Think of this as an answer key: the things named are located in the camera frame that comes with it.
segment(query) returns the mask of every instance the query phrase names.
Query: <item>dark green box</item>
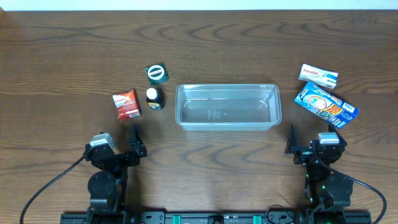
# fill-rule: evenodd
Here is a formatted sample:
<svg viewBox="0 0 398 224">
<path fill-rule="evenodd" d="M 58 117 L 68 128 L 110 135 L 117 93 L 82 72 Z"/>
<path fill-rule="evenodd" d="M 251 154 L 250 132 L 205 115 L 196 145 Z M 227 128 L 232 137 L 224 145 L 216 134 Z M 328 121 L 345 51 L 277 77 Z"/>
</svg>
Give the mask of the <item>dark green box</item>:
<svg viewBox="0 0 398 224">
<path fill-rule="evenodd" d="M 145 68 L 150 84 L 157 85 L 169 80 L 163 63 L 158 63 Z"/>
</svg>

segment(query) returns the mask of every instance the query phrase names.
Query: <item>white bottle cap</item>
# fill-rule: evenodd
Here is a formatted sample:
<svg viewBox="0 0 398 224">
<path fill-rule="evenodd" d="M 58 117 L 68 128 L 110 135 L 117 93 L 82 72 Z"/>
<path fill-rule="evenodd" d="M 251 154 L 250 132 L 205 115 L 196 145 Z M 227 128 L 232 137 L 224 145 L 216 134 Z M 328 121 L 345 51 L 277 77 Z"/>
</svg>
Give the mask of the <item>white bottle cap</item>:
<svg viewBox="0 0 398 224">
<path fill-rule="evenodd" d="M 147 96 L 149 99 L 154 100 L 157 98 L 157 91 L 154 88 L 149 88 L 147 90 Z"/>
</svg>

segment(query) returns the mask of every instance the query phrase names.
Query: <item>wooden table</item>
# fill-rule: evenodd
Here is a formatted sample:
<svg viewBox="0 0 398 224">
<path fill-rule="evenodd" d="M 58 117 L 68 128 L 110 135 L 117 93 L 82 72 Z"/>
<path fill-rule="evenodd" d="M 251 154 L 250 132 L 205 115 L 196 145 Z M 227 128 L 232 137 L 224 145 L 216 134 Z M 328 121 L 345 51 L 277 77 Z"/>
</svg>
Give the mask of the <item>wooden table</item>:
<svg viewBox="0 0 398 224">
<path fill-rule="evenodd" d="M 164 62 L 166 106 L 146 105 L 144 68 Z M 332 167 L 379 189 L 382 223 L 398 222 L 397 11 L 6 12 L 0 24 L 0 223 L 83 153 L 100 131 L 121 151 L 133 124 L 148 156 L 129 173 L 127 201 L 167 210 L 265 210 L 306 203 L 305 169 L 284 154 L 290 124 L 306 146 L 327 123 L 294 98 L 302 63 L 339 73 L 331 91 L 361 111 L 340 130 L 348 142 Z M 267 132 L 183 131 L 183 83 L 274 83 L 282 122 Z M 142 117 L 117 120 L 112 94 L 135 89 Z M 82 162 L 30 206 L 26 223 L 59 223 L 89 206 Z M 355 185 L 351 207 L 382 208 Z"/>
</svg>

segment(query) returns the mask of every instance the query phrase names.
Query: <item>dark bottle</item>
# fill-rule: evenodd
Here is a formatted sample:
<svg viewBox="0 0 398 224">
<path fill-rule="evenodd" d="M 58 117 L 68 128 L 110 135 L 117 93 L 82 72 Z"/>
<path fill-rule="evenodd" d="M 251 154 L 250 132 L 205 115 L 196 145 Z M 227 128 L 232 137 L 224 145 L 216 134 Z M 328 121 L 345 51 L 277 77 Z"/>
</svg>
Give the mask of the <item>dark bottle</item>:
<svg viewBox="0 0 398 224">
<path fill-rule="evenodd" d="M 147 102 L 154 110 L 161 110 L 164 107 L 163 97 L 155 88 L 149 88 L 147 90 Z"/>
</svg>

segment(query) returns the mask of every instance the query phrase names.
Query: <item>green tape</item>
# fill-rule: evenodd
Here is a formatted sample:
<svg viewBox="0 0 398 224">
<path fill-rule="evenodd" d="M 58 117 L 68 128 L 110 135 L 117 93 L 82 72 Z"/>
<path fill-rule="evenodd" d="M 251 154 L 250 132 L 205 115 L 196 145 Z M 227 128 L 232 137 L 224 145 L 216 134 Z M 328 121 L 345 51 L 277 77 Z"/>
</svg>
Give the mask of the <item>green tape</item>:
<svg viewBox="0 0 398 224">
<path fill-rule="evenodd" d="M 173 224 L 181 224 L 181 216 L 174 215 L 173 216 Z"/>
<path fill-rule="evenodd" d="M 254 215 L 253 216 L 253 224 L 261 224 L 261 216 Z"/>
</svg>

